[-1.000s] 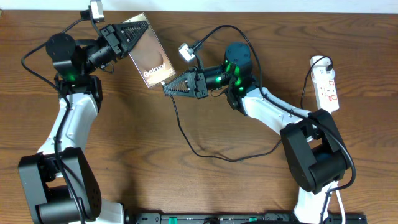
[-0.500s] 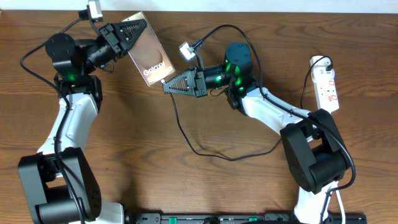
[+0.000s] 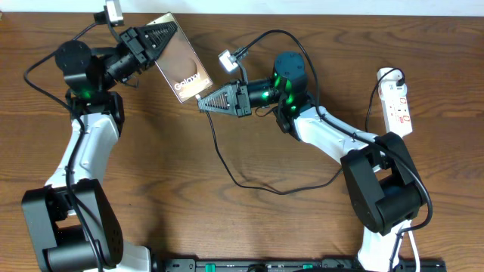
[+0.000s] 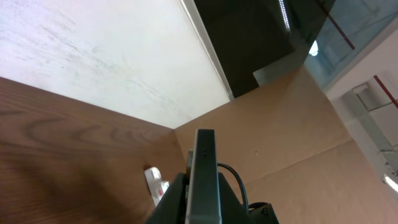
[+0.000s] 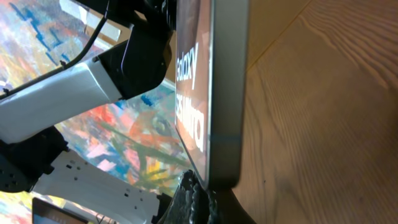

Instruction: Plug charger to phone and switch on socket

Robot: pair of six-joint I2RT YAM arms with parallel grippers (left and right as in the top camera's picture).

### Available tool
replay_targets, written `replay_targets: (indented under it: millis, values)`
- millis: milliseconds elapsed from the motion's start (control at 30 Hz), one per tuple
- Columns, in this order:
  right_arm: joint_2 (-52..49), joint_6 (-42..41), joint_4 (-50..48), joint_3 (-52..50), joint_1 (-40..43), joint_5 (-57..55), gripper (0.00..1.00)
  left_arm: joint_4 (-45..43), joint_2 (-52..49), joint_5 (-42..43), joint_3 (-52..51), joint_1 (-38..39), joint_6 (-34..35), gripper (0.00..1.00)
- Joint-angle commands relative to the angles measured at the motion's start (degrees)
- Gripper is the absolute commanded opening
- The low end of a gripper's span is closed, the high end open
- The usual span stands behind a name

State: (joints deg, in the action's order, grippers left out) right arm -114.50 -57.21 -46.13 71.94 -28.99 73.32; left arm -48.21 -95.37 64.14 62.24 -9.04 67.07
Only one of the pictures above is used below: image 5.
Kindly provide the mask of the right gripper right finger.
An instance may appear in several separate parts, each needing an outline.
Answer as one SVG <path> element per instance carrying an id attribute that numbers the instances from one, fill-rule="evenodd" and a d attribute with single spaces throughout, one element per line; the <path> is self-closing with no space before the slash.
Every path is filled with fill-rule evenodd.
<path id="1" fill-rule="evenodd" d="M 222 190 L 216 192 L 218 216 L 222 224 L 256 224 L 243 209 L 234 192 Z"/>

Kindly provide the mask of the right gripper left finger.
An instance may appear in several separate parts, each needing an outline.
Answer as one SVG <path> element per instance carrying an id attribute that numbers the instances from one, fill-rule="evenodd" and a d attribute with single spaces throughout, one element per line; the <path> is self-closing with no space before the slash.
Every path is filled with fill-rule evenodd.
<path id="1" fill-rule="evenodd" d="M 179 184 L 161 224 L 218 224 L 216 192 L 204 190 L 194 171 L 186 170 L 178 178 Z"/>

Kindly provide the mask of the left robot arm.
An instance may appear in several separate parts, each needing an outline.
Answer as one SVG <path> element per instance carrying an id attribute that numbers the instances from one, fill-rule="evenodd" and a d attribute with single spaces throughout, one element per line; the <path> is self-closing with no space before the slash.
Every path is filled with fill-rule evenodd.
<path id="1" fill-rule="evenodd" d="M 119 223 L 157 223 L 171 198 L 128 185 L 91 165 L 56 124 L 159 86 L 172 58 L 175 1 L 86 1 L 132 26 L 130 38 L 71 62 L 1 96 L 1 190 L 61 197 Z"/>

